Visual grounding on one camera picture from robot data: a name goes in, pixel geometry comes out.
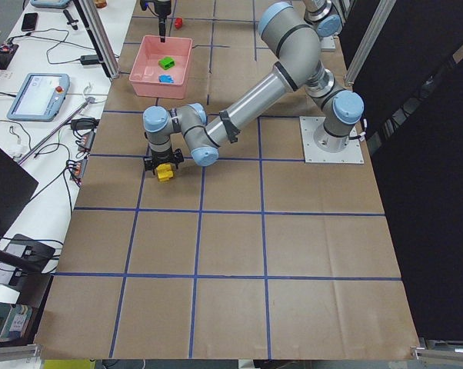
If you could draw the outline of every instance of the device screen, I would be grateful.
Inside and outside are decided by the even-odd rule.
[[[23,17],[22,31],[34,31],[37,26],[38,13],[26,13]]]
[[[21,100],[13,111],[17,115],[44,115],[48,103],[61,83],[61,77],[55,75],[34,75],[28,82]]]

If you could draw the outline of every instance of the red button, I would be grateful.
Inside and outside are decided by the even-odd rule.
[[[182,18],[176,18],[175,19],[175,28],[176,29],[182,28],[183,25],[184,25],[184,20]]]

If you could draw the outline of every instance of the white and blue device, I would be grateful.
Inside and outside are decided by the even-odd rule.
[[[71,0],[30,0],[36,8],[66,9]]]
[[[9,109],[13,121],[51,121],[69,89],[66,74],[30,73]]]

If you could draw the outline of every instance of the pink plastic container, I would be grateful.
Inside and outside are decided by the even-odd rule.
[[[184,98],[191,68],[191,51],[191,38],[167,37],[165,42],[160,42],[159,36],[145,36],[129,76],[136,95]],[[158,61],[166,56],[175,60],[175,66],[164,70]],[[170,75],[174,83],[160,82],[160,75]]]

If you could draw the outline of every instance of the yellow block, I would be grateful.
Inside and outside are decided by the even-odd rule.
[[[95,362],[90,360],[46,360],[44,369],[93,369]]]
[[[156,174],[158,175],[158,180],[160,182],[170,181],[170,178],[173,177],[172,165],[170,165],[170,164],[160,164],[156,168]]]

